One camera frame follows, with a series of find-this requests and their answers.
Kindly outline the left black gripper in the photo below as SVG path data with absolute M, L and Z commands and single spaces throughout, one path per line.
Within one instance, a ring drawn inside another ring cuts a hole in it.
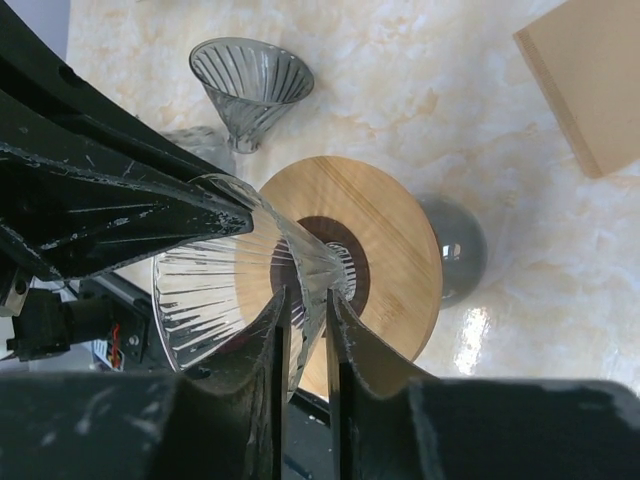
M 199 180 L 214 167 L 79 77 L 1 8 L 1 313 L 22 361 L 117 334 L 79 283 L 194 241 L 248 233 L 247 208 Z

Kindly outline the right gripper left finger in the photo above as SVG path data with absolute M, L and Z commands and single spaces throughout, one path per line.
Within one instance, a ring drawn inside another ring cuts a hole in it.
M 290 295 L 205 362 L 208 376 L 49 372 L 1 379 L 5 479 L 277 479 Z

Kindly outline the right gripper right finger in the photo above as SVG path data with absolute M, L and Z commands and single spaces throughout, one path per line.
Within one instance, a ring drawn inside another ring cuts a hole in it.
M 439 379 L 327 296 L 341 479 L 635 479 L 639 400 L 609 381 Z

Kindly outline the clear glass dripper cone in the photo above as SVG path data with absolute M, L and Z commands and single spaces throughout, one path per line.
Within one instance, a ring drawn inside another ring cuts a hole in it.
M 200 178 L 249 211 L 252 229 L 179 246 L 152 262 L 155 323 L 177 372 L 239 339 L 272 296 L 291 298 L 288 390 L 295 391 L 326 326 L 328 290 L 350 292 L 355 278 L 336 247 L 282 215 L 255 189 L 226 174 Z

